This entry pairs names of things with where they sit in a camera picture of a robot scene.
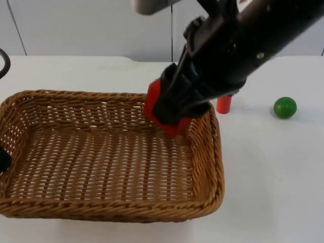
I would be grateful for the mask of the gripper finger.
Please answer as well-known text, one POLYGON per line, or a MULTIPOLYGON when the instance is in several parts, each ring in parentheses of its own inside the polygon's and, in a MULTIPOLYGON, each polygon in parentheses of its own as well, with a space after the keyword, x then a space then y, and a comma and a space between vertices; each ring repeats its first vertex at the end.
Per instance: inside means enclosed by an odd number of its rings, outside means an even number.
POLYGON ((6 172, 11 166, 12 158, 5 151, 4 148, 0 148, 0 172, 6 172))

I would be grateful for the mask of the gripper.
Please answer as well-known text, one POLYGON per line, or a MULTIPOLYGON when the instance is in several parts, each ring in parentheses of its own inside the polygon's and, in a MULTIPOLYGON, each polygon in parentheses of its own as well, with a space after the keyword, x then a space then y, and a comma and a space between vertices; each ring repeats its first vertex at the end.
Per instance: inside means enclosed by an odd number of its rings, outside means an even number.
POLYGON ((160 94, 153 115, 163 125, 182 118, 200 118, 210 110, 210 99, 237 91, 243 78, 230 81, 230 68, 245 37, 233 18, 198 17, 184 31, 186 45, 179 63, 161 74, 160 94))

